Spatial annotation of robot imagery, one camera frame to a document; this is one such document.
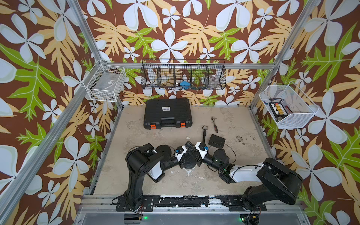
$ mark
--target blue object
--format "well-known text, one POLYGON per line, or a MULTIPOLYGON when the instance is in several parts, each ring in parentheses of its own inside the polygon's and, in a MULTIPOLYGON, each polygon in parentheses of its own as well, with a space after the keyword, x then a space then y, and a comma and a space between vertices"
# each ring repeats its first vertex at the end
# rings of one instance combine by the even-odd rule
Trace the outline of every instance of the blue object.
POLYGON ((190 83, 189 82, 186 82, 186 81, 183 81, 180 83, 180 85, 185 88, 185 89, 189 89, 190 88, 190 83))

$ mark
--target black wire basket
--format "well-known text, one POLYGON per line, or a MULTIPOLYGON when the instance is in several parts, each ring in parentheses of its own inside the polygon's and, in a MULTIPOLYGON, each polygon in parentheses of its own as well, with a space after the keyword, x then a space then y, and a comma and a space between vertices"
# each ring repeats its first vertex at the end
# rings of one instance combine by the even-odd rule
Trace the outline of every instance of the black wire basket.
POLYGON ((223 90, 226 85, 225 60, 186 59, 185 63, 161 63, 159 59, 142 59, 143 89, 223 90))

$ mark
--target black tool case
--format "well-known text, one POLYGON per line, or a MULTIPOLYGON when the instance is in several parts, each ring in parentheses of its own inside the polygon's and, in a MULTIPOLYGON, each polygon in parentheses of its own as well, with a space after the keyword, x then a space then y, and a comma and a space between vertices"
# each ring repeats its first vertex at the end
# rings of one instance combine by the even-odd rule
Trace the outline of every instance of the black tool case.
POLYGON ((151 99, 146 102, 144 128, 191 127, 190 102, 187 98, 151 99))

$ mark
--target floral wallpaper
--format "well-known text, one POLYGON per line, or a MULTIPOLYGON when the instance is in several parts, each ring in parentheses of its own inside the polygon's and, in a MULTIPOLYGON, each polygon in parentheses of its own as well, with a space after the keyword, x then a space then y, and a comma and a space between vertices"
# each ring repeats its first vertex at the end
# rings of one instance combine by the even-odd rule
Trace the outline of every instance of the floral wallpaper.
MULTIPOLYGON (((173 58, 173 62, 273 63, 305 2, 84 0, 79 4, 108 62, 150 58, 166 63, 173 58)), ((142 90, 140 70, 127 69, 120 96, 123 105, 144 105, 154 98, 189 98, 192 105, 246 106, 266 73, 228 69, 226 89, 221 91, 142 90)))
POLYGON ((319 106, 304 128, 279 130, 261 101, 252 109, 276 158, 304 179, 299 199, 314 225, 360 222, 359 4, 319 2, 272 78, 319 106))
MULTIPOLYGON (((65 0, 0 0, 0 199, 93 66, 65 0)), ((72 224, 116 107, 84 99, 7 221, 72 224)))

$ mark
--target black box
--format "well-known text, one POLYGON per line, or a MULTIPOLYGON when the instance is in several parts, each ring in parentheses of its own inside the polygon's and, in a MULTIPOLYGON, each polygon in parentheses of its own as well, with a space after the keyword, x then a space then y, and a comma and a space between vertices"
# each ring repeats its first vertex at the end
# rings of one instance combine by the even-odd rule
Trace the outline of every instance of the black box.
POLYGON ((151 99, 146 102, 145 129, 191 127, 192 124, 190 102, 187 98, 151 99))
POLYGON ((214 146, 218 149, 222 149, 224 147, 225 138, 219 137, 215 134, 212 134, 209 140, 209 145, 214 146))

